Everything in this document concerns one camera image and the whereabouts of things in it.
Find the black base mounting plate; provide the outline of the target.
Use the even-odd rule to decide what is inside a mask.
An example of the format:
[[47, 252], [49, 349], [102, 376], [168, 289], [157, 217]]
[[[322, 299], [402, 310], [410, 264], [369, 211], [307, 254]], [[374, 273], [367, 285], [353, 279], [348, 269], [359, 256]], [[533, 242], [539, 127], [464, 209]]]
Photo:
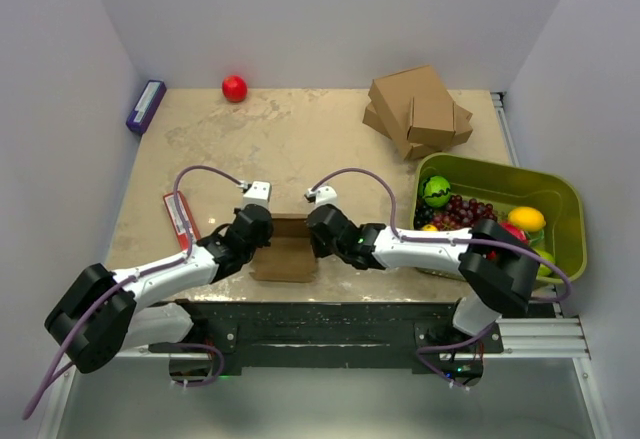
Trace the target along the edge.
[[481, 357], [503, 352], [493, 326], [477, 344], [453, 358], [425, 353], [431, 345], [460, 343], [449, 324], [450, 303], [425, 302], [190, 302], [180, 301], [195, 323], [177, 345], [152, 345], [153, 353], [184, 353], [187, 344], [216, 347], [226, 375], [247, 368], [405, 369], [428, 373], [422, 359], [463, 378], [482, 374]]

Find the dark grapes bunch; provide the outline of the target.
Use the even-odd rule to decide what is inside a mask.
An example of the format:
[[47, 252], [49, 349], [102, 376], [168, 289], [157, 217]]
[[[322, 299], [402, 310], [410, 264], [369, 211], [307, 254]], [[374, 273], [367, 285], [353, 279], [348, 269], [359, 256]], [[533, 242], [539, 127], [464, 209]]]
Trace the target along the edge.
[[416, 230], [421, 229], [422, 227], [430, 224], [435, 215], [435, 209], [420, 199], [416, 203], [416, 208], [414, 211], [414, 219], [413, 226]]

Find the red apple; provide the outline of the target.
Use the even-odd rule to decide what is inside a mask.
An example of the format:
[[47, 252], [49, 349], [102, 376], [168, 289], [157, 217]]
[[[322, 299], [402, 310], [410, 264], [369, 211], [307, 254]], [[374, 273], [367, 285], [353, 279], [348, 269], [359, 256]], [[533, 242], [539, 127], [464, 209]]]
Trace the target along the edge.
[[225, 99], [230, 103], [240, 103], [246, 99], [248, 94], [248, 86], [239, 75], [225, 77], [222, 81], [221, 89]]

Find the purple rectangular box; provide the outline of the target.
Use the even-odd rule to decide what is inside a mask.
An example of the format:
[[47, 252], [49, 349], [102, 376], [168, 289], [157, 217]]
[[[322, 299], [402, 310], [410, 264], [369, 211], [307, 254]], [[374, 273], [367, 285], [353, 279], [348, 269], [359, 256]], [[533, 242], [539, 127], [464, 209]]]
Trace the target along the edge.
[[149, 80], [126, 120], [126, 127], [133, 133], [143, 135], [166, 94], [163, 81]]

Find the red rectangular box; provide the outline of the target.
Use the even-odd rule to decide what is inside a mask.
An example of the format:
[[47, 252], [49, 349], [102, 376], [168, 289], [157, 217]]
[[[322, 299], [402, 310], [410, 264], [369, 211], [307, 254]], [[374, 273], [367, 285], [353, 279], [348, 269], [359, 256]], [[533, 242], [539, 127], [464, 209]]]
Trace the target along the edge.
[[165, 194], [163, 203], [180, 248], [186, 251], [192, 242], [201, 238], [189, 204], [181, 191]]

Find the folded cardboard box front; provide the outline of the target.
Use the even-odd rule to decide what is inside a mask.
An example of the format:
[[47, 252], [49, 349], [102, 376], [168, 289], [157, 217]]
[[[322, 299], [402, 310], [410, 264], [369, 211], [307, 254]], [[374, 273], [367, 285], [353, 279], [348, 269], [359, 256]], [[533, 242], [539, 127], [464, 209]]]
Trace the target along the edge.
[[471, 112], [452, 99], [414, 96], [409, 107], [407, 139], [440, 150], [464, 144], [473, 133], [471, 117]]

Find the yellow lemon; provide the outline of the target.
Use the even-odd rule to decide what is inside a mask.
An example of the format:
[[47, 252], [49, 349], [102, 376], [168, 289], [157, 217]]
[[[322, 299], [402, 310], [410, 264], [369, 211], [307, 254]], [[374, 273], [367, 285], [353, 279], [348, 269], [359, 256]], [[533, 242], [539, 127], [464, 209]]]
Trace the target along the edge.
[[528, 233], [537, 233], [546, 226], [544, 215], [538, 209], [528, 206], [512, 209], [507, 215], [507, 220], [510, 224]]

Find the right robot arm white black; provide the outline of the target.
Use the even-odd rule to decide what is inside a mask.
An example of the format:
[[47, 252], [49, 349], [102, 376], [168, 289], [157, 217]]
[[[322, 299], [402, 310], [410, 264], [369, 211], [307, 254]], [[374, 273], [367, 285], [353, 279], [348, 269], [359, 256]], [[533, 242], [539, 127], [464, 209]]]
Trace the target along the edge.
[[537, 254], [493, 220], [449, 232], [355, 225], [336, 206], [316, 207], [306, 219], [314, 255], [336, 256], [358, 270], [417, 268], [462, 277], [471, 293], [455, 306], [445, 328], [448, 345], [469, 351], [481, 331], [501, 317], [527, 315]]

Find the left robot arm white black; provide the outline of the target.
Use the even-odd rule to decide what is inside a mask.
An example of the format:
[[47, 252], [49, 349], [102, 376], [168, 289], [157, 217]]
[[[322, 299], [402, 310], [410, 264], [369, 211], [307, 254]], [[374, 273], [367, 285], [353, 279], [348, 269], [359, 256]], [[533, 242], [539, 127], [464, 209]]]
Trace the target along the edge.
[[249, 204], [231, 225], [183, 252], [144, 266], [109, 271], [86, 267], [45, 319], [45, 329], [82, 373], [94, 372], [120, 352], [142, 311], [187, 289], [214, 284], [248, 264], [269, 245], [268, 208]]

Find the green watermelon ball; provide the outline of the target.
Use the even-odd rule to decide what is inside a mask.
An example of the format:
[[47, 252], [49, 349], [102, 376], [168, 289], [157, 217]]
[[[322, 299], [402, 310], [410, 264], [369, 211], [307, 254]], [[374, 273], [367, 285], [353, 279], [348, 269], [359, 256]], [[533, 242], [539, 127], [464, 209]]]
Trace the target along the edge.
[[450, 200], [451, 185], [443, 176], [430, 176], [419, 183], [418, 194], [426, 205], [442, 208]]

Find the brown cardboard box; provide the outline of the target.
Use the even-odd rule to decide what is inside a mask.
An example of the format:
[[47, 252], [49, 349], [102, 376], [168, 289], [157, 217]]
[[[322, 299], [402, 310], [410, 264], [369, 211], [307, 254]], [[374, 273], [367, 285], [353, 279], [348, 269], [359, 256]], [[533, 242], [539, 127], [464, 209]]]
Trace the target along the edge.
[[250, 273], [256, 281], [309, 283], [317, 260], [304, 214], [274, 214], [270, 245], [256, 251]]

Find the red grapes bunch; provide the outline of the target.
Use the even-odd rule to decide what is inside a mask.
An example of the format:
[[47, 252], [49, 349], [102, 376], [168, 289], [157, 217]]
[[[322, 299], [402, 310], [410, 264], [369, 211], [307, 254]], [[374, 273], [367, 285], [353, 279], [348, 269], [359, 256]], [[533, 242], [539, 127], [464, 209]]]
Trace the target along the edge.
[[440, 231], [453, 231], [473, 227], [483, 219], [498, 221], [497, 211], [491, 203], [454, 195], [434, 212], [430, 224]]

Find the red dragon fruit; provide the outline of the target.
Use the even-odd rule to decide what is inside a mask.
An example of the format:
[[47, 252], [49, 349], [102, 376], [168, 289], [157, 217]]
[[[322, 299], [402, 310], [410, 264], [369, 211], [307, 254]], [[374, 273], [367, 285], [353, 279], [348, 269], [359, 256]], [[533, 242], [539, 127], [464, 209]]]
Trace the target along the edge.
[[518, 240], [520, 240], [521, 242], [523, 242], [524, 244], [528, 244], [529, 243], [529, 238], [527, 236], [527, 234], [520, 229], [519, 227], [508, 223], [508, 222], [500, 222], [499, 225], [506, 230], [507, 232], [509, 232], [511, 235], [513, 235], [515, 238], [517, 238]]

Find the green plastic tub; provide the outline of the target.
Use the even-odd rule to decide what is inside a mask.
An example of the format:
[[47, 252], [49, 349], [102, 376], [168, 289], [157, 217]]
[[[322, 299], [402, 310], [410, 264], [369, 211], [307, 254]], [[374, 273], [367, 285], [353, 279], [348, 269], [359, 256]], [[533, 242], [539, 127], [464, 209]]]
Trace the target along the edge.
[[564, 179], [543, 172], [447, 153], [424, 158], [415, 173], [409, 223], [414, 223], [422, 183], [431, 176], [447, 179], [452, 192], [491, 203], [502, 220], [518, 207], [539, 210], [546, 220], [544, 235], [535, 245], [554, 256], [570, 280], [577, 280], [587, 265], [584, 213], [577, 191]]

